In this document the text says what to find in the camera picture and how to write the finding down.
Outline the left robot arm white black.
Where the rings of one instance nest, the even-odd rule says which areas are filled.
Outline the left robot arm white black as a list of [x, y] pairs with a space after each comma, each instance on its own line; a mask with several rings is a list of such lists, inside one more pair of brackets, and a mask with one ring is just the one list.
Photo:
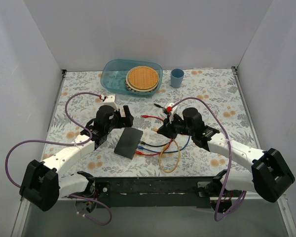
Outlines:
[[93, 197], [95, 177], [85, 171], [65, 177], [64, 174], [82, 157], [99, 148], [116, 128], [132, 127], [133, 116], [129, 107], [125, 115], [109, 105], [103, 105], [69, 147], [63, 148], [44, 161], [31, 161], [20, 187], [19, 194], [42, 211], [49, 210], [58, 200], [71, 194]]

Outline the floral table mat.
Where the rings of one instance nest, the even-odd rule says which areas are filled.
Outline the floral table mat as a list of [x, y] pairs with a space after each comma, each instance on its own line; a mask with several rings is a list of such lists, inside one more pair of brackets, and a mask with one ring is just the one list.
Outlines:
[[[45, 159], [61, 151], [63, 143], [75, 140], [81, 126], [95, 117], [102, 105], [99, 95], [108, 94], [100, 83], [101, 75], [100, 71], [66, 73], [47, 136], [50, 144], [45, 146]], [[228, 160], [225, 157], [198, 148], [187, 136], [179, 135], [161, 157], [153, 154], [167, 141], [155, 133], [155, 129], [161, 126], [165, 117], [161, 108], [168, 102], [179, 102], [179, 113], [195, 107], [206, 125], [225, 129], [232, 140], [258, 147], [231, 69], [185, 70], [178, 89], [170, 85], [170, 71], [165, 70], [161, 87], [152, 97], [117, 95], [115, 98], [119, 107], [128, 105], [134, 117], [133, 127], [143, 131], [145, 144], [142, 149], [133, 159], [115, 154], [122, 134], [122, 130], [115, 129], [100, 148], [82, 157], [67, 175], [86, 171], [98, 177], [215, 176], [226, 169]]]

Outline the black network switch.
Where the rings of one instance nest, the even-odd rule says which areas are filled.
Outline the black network switch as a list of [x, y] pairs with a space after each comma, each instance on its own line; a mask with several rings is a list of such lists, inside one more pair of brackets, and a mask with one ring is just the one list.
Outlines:
[[142, 135], [143, 131], [141, 130], [132, 127], [125, 128], [116, 145], [114, 153], [128, 159], [133, 159]]

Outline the blue plastic cup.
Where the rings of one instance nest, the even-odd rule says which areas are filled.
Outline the blue plastic cup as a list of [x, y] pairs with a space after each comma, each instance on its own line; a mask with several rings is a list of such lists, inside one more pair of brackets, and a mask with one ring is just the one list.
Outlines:
[[184, 78], [184, 71], [182, 69], [173, 69], [170, 75], [171, 86], [179, 88]]

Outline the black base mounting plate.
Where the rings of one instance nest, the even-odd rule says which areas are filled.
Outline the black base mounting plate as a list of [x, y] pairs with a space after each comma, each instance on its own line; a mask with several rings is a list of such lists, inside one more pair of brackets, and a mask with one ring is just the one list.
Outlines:
[[211, 208], [210, 198], [222, 189], [220, 176], [195, 177], [98, 177], [91, 194], [74, 193], [79, 198], [96, 198], [108, 207]]

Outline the woven wicker round plate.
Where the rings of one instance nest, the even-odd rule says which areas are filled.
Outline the woven wicker round plate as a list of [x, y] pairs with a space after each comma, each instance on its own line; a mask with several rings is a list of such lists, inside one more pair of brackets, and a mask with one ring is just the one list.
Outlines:
[[132, 68], [126, 75], [125, 85], [130, 91], [148, 93], [154, 91], [160, 82], [156, 70], [147, 66]]

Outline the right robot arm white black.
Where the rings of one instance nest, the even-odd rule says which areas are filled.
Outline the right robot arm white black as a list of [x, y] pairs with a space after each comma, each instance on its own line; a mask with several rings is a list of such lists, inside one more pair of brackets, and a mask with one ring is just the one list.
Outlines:
[[157, 130], [167, 138], [177, 135], [189, 136], [199, 148], [231, 158], [243, 166], [248, 173], [237, 174], [223, 170], [216, 175], [203, 191], [219, 196], [230, 191], [249, 191], [259, 194], [268, 202], [275, 202], [294, 182], [295, 177], [281, 153], [271, 148], [268, 151], [249, 147], [237, 141], [228, 140], [217, 129], [205, 125], [201, 114], [194, 107], [183, 110], [179, 116], [175, 108], [163, 109], [167, 118]]

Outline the teal plastic tub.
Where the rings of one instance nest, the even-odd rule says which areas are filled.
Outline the teal plastic tub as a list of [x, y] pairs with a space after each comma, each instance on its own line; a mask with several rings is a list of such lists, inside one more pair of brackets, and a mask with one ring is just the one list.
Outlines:
[[[134, 91], [126, 85], [126, 76], [129, 71], [135, 67], [146, 66], [154, 69], [159, 76], [159, 82], [156, 87], [148, 92]], [[109, 92], [137, 97], [152, 97], [162, 84], [162, 67], [153, 62], [138, 60], [114, 59], [109, 61], [101, 75], [101, 85]]]

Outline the aluminium frame rail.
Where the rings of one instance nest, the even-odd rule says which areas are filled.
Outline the aluminium frame rail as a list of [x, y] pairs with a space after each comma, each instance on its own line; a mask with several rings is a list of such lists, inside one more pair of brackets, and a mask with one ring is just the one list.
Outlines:
[[224, 185], [223, 180], [219, 178], [220, 183], [222, 183], [222, 189], [220, 193], [226, 193], [231, 191], [247, 191], [259, 194], [264, 200], [268, 202], [276, 202], [277, 199], [286, 191], [288, 185], [284, 184], [279, 179], [272, 180], [257, 180], [253, 181], [250, 179], [245, 182], [244, 179], [236, 180], [233, 179], [231, 184]]

